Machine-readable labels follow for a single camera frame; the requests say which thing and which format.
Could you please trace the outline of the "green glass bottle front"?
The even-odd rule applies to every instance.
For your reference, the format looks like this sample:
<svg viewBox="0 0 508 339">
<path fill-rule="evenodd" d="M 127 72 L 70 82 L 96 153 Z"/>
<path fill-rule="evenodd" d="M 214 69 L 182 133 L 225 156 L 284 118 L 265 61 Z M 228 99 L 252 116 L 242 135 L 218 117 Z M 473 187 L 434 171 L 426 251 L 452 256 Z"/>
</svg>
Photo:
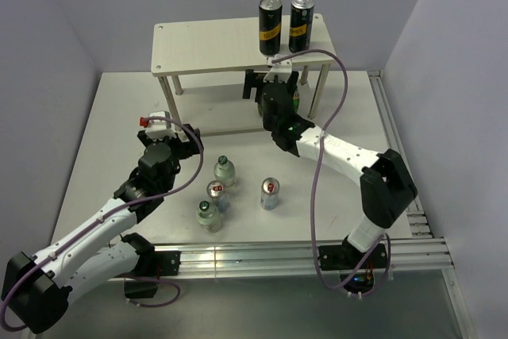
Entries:
<svg viewBox="0 0 508 339">
<path fill-rule="evenodd" d="M 264 108 L 261 103 L 257 103 L 258 114 L 263 117 Z"/>
</svg>

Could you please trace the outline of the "green glass bottle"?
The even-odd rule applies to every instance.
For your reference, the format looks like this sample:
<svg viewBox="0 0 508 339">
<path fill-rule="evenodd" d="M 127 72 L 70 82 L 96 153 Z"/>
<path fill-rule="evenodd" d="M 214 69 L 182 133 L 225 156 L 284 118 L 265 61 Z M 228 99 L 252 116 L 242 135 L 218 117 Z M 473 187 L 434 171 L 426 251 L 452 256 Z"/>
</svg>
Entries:
<svg viewBox="0 0 508 339">
<path fill-rule="evenodd" d="M 263 117 L 264 108 L 261 103 L 257 103 L 258 114 Z"/>
<path fill-rule="evenodd" d="M 299 94 L 299 89 L 298 89 L 298 79 L 296 79 L 295 82 L 294 82 L 294 92 L 293 92 L 292 100 L 293 100 L 294 111 L 295 111 L 295 113 L 297 113 L 298 109 L 299 109 L 299 105 L 300 105 L 300 94 Z"/>
</svg>

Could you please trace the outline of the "green glass bottle back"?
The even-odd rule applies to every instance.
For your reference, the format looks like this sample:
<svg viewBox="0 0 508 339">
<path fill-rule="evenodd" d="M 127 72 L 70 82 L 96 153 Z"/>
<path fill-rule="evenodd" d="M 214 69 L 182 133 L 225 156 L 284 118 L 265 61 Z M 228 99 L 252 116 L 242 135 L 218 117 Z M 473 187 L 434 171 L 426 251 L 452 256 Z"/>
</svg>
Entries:
<svg viewBox="0 0 508 339">
<path fill-rule="evenodd" d="M 295 111 L 295 113 L 297 113 L 298 109 L 299 109 L 299 105 L 300 105 L 300 94 L 299 94 L 299 89 L 298 89 L 298 79 L 296 79 L 295 82 L 294 82 L 294 92 L 293 92 L 292 100 L 293 100 L 294 111 Z"/>
</svg>

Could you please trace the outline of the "clear bottle green cap back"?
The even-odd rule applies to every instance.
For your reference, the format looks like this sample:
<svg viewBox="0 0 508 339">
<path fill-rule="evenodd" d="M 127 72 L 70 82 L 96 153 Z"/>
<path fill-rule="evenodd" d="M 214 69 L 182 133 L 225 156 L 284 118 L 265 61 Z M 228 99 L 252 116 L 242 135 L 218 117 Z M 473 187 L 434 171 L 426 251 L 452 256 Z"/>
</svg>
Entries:
<svg viewBox="0 0 508 339">
<path fill-rule="evenodd" d="M 219 156 L 214 165 L 215 179 L 225 187 L 231 187 L 236 181 L 236 169 L 227 156 Z"/>
</svg>

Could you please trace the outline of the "clear bottle green cap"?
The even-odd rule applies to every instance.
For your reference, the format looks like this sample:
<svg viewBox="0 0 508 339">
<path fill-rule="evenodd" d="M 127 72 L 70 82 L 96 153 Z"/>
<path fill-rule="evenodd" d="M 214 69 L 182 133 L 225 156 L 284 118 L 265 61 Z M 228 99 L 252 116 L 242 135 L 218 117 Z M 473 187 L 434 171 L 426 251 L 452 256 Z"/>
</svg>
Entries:
<svg viewBox="0 0 508 339">
<path fill-rule="evenodd" d="M 196 212 L 198 223 L 210 233 L 216 233 L 221 228 L 221 215 L 217 207 L 206 200 L 198 204 Z"/>
<path fill-rule="evenodd" d="M 215 179 L 225 187 L 231 187 L 236 181 L 236 169 L 227 156 L 219 156 L 214 165 Z"/>
</svg>

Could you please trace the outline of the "clear bottle green cap front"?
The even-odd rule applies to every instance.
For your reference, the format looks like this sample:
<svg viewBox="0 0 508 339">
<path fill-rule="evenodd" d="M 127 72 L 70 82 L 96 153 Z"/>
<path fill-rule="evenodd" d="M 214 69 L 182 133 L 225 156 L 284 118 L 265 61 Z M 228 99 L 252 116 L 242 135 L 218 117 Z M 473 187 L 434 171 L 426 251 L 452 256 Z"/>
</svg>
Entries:
<svg viewBox="0 0 508 339">
<path fill-rule="evenodd" d="M 206 200 L 198 204 L 196 212 L 198 223 L 210 233 L 216 233 L 221 228 L 221 215 L 217 207 Z"/>
</svg>

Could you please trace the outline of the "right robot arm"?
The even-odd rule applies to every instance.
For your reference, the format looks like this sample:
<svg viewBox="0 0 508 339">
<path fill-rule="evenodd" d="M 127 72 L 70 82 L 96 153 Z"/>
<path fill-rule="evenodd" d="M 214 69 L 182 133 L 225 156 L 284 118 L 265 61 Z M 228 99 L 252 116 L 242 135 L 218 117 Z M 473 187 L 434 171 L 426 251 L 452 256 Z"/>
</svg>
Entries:
<svg viewBox="0 0 508 339">
<path fill-rule="evenodd" d="M 263 127 L 284 152 L 315 160 L 346 176 L 360 189 L 364 216 L 342 241 L 336 258 L 343 268 L 358 268 L 371 257 L 371 248 L 416 199 L 418 189 L 395 150 L 375 152 L 329 135 L 294 110 L 298 73 L 286 82 L 267 81 L 266 75 L 245 72 L 244 99 L 254 98 L 262 110 Z"/>
</svg>

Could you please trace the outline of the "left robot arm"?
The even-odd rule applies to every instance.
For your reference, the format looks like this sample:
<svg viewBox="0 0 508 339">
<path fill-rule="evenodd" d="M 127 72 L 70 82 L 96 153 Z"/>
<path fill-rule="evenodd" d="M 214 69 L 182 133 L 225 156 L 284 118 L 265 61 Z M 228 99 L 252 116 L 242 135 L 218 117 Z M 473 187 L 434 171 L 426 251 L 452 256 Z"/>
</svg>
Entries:
<svg viewBox="0 0 508 339">
<path fill-rule="evenodd" d="M 181 160 L 204 156 L 200 132 L 182 125 L 185 138 L 161 117 L 141 119 L 137 134 L 144 153 L 128 179 L 106 204 L 67 236 L 33 255 L 19 252 L 6 265 L 1 312 L 11 310 L 19 326 L 4 318 L 7 332 L 42 333 L 55 325 L 81 295 L 108 279 L 134 272 L 145 275 L 155 264 L 154 248 L 128 229 L 179 191 L 175 177 Z"/>
</svg>

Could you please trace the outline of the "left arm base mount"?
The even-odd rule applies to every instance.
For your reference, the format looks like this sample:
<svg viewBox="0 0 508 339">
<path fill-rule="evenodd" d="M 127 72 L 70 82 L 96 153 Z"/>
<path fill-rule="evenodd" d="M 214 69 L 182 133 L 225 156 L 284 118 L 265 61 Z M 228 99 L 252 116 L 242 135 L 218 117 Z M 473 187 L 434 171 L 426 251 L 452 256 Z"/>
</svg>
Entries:
<svg viewBox="0 0 508 339">
<path fill-rule="evenodd" d="M 127 244 L 138 256 L 132 270 L 122 272 L 117 277 L 124 279 L 124 296 L 126 302 L 137 308 L 155 309 L 175 303 L 182 291 L 181 287 L 165 276 L 176 276 L 181 264 L 181 252 L 170 250 L 159 252 L 156 246 L 138 233 L 121 236 L 121 244 Z M 175 296 L 166 302 L 146 303 L 142 299 L 153 298 L 160 285 L 175 289 Z"/>
</svg>

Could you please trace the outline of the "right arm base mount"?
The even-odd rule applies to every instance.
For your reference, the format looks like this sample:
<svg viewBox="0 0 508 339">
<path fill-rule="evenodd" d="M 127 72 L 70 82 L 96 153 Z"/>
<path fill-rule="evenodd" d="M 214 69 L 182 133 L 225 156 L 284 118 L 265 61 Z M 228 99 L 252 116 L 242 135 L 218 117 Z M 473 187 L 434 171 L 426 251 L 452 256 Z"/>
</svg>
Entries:
<svg viewBox="0 0 508 339">
<path fill-rule="evenodd" d="M 391 238 L 383 233 L 366 251 L 359 252 L 344 239 L 338 245 L 311 242 L 314 269 L 325 288 L 343 291 L 349 299 L 372 295 L 391 277 Z M 337 284 L 329 283 L 323 272 L 348 272 Z"/>
</svg>

